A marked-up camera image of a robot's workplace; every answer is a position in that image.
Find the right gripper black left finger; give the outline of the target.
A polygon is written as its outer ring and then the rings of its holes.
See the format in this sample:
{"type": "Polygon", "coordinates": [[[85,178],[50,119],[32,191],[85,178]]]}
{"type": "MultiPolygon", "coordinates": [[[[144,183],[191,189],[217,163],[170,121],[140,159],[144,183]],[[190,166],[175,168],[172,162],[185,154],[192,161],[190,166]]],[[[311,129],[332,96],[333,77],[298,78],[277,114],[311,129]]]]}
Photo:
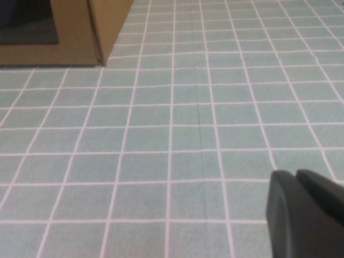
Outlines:
{"type": "Polygon", "coordinates": [[[343,224],[317,205],[296,174],[271,173],[266,219],[273,257],[343,257],[343,224]]]}

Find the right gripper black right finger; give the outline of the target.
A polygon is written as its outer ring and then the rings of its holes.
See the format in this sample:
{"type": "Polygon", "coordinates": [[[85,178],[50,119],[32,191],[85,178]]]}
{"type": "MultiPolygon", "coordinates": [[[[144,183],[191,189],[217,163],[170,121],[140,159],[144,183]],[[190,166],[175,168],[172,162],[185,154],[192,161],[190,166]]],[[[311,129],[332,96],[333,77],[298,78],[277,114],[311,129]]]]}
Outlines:
{"type": "Polygon", "coordinates": [[[296,178],[326,214],[343,224],[342,186],[307,169],[297,170],[296,178]]]}

